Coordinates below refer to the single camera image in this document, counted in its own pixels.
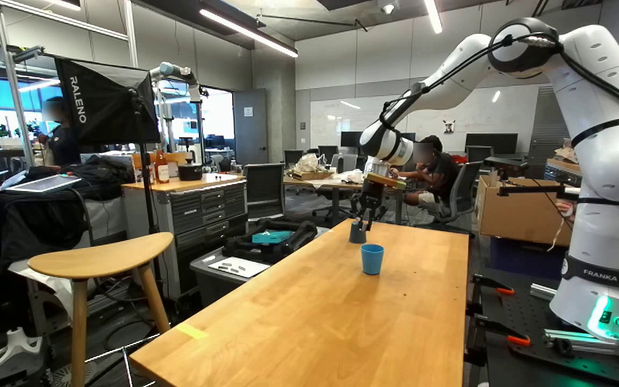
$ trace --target cabinet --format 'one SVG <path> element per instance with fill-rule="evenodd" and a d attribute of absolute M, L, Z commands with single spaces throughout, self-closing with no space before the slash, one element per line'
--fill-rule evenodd
<path fill-rule="evenodd" d="M 149 220 L 141 185 L 124 185 L 128 236 L 146 233 Z M 156 260 L 163 298 L 178 300 L 197 290 L 188 263 L 245 233 L 246 203 L 241 177 L 207 174 L 202 181 L 153 185 L 153 211 L 158 229 L 174 231 L 174 243 Z"/>

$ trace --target box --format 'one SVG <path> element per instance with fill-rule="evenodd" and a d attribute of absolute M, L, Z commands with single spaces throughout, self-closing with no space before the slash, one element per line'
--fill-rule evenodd
<path fill-rule="evenodd" d="M 524 272 L 533 278 L 560 278 L 560 266 L 568 249 L 548 245 L 511 240 L 511 238 L 490 238 L 490 266 L 511 272 Z"/>
<path fill-rule="evenodd" d="M 555 181 L 509 179 L 507 185 L 546 187 Z M 531 240 L 550 245 L 560 228 L 560 215 L 555 209 L 555 194 L 507 194 L 499 195 L 500 181 L 495 174 L 481 177 L 476 187 L 476 229 L 480 233 Z M 557 245 L 569 245 L 569 226 L 560 228 Z"/>

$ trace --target stool leg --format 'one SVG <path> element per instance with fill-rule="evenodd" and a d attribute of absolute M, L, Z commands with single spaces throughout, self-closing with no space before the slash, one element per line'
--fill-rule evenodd
<path fill-rule="evenodd" d="M 138 274 L 139 274 L 139 281 L 141 281 L 141 292 L 144 292 L 144 296 L 146 296 L 146 300 L 151 306 L 154 324 L 163 332 L 163 330 L 169 329 L 169 323 L 168 323 L 168 315 L 166 315 L 166 310 L 163 310 L 163 302 L 160 302 L 160 294 L 158 294 L 158 288 L 156 288 L 156 281 L 154 281 L 153 265 L 146 263 L 146 265 L 138 266 Z"/>
<path fill-rule="evenodd" d="M 87 281 L 73 280 L 71 384 L 86 384 Z"/>

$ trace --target floor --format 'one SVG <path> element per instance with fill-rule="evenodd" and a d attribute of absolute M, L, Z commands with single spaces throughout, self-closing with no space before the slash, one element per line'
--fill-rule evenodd
<path fill-rule="evenodd" d="M 319 216 L 312 216 L 313 209 L 328 207 L 331 202 L 322 195 L 316 195 L 312 192 L 288 192 L 286 194 L 286 216 L 290 220 L 313 220 L 322 221 Z M 394 202 L 384 202 L 386 212 L 382 215 L 380 221 L 394 221 Z M 426 215 L 418 209 L 403 209 L 403 221 L 405 223 L 420 223 L 426 221 Z M 481 265 L 483 256 L 488 252 L 488 245 L 483 238 L 473 238 L 471 243 L 471 272 L 475 270 L 476 265 Z M 131 281 L 124 281 L 115 288 L 109 290 L 112 298 L 118 302 L 107 302 L 106 310 L 95 312 L 91 323 L 87 323 L 87 356 L 96 353 L 106 353 L 124 344 L 131 344 L 136 340 L 141 340 L 151 335 L 146 321 L 146 308 L 136 294 L 139 294 Z M 50 338 L 51 341 L 51 356 L 50 367 L 54 369 L 51 373 L 51 384 L 67 384 L 68 380 L 68 329 L 58 329 Z M 0 330 L 0 347 L 6 344 L 6 332 Z M 106 356 L 100 360 L 95 360 L 87 366 L 87 384 L 96 387 L 113 387 L 113 384 L 128 384 L 127 382 L 127 372 L 122 366 L 120 353 Z"/>

